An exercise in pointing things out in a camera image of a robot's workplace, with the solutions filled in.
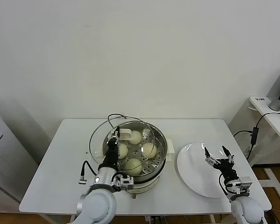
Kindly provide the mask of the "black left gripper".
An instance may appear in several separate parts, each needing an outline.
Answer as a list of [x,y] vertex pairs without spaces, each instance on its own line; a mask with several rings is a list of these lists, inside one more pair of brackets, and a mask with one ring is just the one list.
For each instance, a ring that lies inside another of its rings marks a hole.
[[111,131],[111,136],[108,140],[108,150],[105,154],[103,161],[103,167],[117,168],[119,158],[119,139],[120,139],[120,127],[117,126]]

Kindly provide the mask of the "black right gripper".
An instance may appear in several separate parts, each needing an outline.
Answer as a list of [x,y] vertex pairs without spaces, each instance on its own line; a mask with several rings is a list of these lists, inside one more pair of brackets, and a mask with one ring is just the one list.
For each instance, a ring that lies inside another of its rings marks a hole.
[[238,179],[238,175],[236,170],[233,169],[234,163],[234,155],[230,153],[230,151],[222,146],[222,149],[227,156],[227,159],[215,159],[213,158],[208,149],[204,148],[205,161],[212,166],[214,169],[217,169],[221,172],[225,181],[233,181]]

